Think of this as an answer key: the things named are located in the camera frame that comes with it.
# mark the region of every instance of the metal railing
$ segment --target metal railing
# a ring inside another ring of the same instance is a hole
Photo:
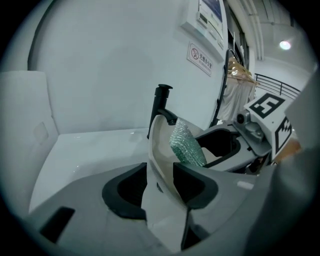
[[[300,90],[292,87],[291,85],[263,74],[256,73],[255,80],[259,82],[259,84],[256,85],[257,88],[261,88],[273,94],[288,97],[292,100],[294,100],[300,93]]]

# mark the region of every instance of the black faucet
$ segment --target black faucet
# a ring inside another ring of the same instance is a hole
[[[174,126],[177,122],[178,117],[174,113],[166,109],[167,98],[169,97],[170,92],[169,89],[173,88],[170,85],[166,84],[159,84],[155,89],[149,131],[148,135],[146,136],[148,139],[152,122],[157,115],[163,115],[168,122],[168,125],[170,126]]]

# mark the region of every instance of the green mesh sponge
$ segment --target green mesh sponge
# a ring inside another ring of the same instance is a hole
[[[183,119],[178,118],[172,135],[170,147],[181,163],[204,166],[206,157]]]

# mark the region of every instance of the ceiling light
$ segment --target ceiling light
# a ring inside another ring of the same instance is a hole
[[[289,50],[291,48],[291,44],[288,41],[281,41],[279,45],[284,50]]]

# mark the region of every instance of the white panel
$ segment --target white panel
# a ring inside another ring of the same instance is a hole
[[[0,84],[0,183],[8,206],[23,218],[58,133],[43,72],[4,72]]]
[[[167,108],[207,128],[219,97],[223,62],[209,77],[187,60],[185,0],[58,1],[36,48],[60,133],[149,126],[155,88],[173,86]],[[223,11],[224,38],[227,21]]]

